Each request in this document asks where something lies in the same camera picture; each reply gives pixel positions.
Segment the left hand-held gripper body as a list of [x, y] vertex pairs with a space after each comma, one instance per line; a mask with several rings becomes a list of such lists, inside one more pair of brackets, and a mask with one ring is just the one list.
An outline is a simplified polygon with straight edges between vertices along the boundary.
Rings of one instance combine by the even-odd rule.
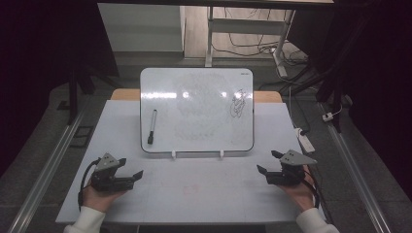
[[91, 175], [91, 186], [99, 192], [119, 192], [133, 188], [134, 183], [128, 178], [117, 178], [118, 159], [105, 153]]

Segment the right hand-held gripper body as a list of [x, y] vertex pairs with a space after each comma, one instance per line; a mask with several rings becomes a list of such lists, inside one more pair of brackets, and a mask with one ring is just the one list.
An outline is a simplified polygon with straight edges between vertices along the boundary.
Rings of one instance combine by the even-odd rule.
[[279, 159], [281, 164], [280, 172], [268, 172], [267, 182], [275, 185], [297, 185], [304, 178], [303, 166], [317, 164], [318, 161], [295, 150], [288, 150]]

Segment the grey marker with black cap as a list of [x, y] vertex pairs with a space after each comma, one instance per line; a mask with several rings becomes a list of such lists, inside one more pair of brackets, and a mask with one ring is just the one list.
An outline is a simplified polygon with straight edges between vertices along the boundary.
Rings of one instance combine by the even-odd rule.
[[150, 132], [148, 136], [148, 145], [152, 145], [154, 142], [156, 117], [157, 117], [157, 110], [154, 109], [152, 118], [151, 118]]

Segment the white whiteboard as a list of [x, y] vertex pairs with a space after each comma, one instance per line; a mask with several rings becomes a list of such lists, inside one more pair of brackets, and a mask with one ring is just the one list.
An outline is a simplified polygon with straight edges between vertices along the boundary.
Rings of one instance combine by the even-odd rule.
[[[253, 72], [245, 68], [146, 68], [140, 75], [146, 152], [247, 151], [254, 146]], [[154, 142], [148, 145], [153, 110]]]

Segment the person's left hand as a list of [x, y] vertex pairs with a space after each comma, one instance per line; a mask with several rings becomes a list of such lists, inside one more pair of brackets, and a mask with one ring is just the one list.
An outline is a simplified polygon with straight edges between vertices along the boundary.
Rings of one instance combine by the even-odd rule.
[[125, 191], [108, 193], [99, 192], [89, 185], [83, 189], [83, 205], [92, 208], [95, 211], [106, 213], [114, 201], [124, 194]]

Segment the person's right hand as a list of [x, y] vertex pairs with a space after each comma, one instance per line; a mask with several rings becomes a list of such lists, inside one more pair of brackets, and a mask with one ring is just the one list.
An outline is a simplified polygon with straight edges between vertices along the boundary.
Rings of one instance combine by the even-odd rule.
[[314, 181], [310, 175], [307, 165], [303, 166], [305, 171], [305, 182], [295, 186], [282, 186], [280, 188], [285, 191], [298, 209], [303, 213], [314, 208], [314, 196], [310, 187], [314, 186]]

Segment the white power strip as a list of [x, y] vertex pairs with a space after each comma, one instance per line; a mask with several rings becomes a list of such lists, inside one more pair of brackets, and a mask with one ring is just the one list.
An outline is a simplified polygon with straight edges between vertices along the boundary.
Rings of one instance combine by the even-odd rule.
[[305, 152], [311, 153], [315, 151], [315, 148], [306, 136], [306, 133], [301, 128], [295, 128], [294, 132], [298, 142], [300, 143]]

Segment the wooden board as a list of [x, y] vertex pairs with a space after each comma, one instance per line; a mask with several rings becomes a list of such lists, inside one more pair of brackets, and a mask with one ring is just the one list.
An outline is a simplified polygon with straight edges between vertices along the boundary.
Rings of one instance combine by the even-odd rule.
[[[111, 99], [112, 100], [129, 100], [139, 101], [141, 91], [138, 88], [118, 88], [115, 89]], [[282, 97], [277, 91], [255, 91], [255, 101], [258, 103], [282, 103]]]

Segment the black metal stand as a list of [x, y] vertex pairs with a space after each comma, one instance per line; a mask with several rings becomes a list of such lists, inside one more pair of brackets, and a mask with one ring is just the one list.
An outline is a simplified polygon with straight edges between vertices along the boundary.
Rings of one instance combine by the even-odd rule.
[[343, 62], [339, 59], [334, 61], [326, 70], [319, 72], [312, 63], [308, 63], [296, 76], [286, 80], [283, 89], [292, 87], [291, 95], [296, 95], [303, 90], [320, 83], [321, 87], [315, 97], [318, 102], [326, 102], [332, 98], [332, 120], [330, 121], [335, 130], [340, 133], [340, 113], [342, 111], [343, 76], [340, 74]]
[[62, 101], [58, 106], [59, 110], [69, 111], [69, 119], [67, 122], [68, 125], [72, 125], [74, 123], [79, 112], [78, 88], [80, 88], [86, 95], [92, 95], [95, 92], [95, 85], [91, 79], [92, 77], [96, 77], [111, 87], [122, 88], [121, 84], [115, 82], [109, 76], [90, 65], [76, 67], [69, 77], [69, 100]]

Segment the black rectangular floor frame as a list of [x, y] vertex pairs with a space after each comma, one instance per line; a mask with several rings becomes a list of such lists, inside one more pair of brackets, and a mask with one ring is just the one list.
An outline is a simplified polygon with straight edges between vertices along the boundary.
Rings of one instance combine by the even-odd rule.
[[70, 148], [85, 149], [92, 137], [93, 126], [79, 126], [71, 140]]

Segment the aluminium rail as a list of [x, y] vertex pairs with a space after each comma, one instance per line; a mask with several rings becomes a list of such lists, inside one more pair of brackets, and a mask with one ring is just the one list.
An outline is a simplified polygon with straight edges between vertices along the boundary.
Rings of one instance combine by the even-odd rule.
[[336, 225], [346, 233], [394, 233], [377, 196], [373, 193], [384, 178], [382, 165], [370, 144], [349, 122], [341, 132], [331, 122], [326, 129], [334, 152], [322, 163], [326, 202]]
[[40, 175], [26, 196], [7, 233], [25, 233], [84, 115], [85, 107], [81, 107], [72, 123], [65, 127], [62, 136], [59, 138]]

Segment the white desk frame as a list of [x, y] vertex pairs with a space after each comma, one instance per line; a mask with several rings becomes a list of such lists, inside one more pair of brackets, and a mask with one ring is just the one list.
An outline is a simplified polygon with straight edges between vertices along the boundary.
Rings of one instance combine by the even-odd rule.
[[272, 49], [270, 53], [276, 64], [278, 74], [281, 78], [286, 78], [288, 74], [285, 66], [282, 64], [281, 53], [292, 24], [294, 10], [285, 10], [284, 15], [285, 18], [283, 20], [222, 18], [214, 17], [214, 8], [209, 7], [205, 66], [212, 66], [212, 41], [214, 33], [272, 35], [278, 36], [279, 41], [276, 43], [276, 48]]

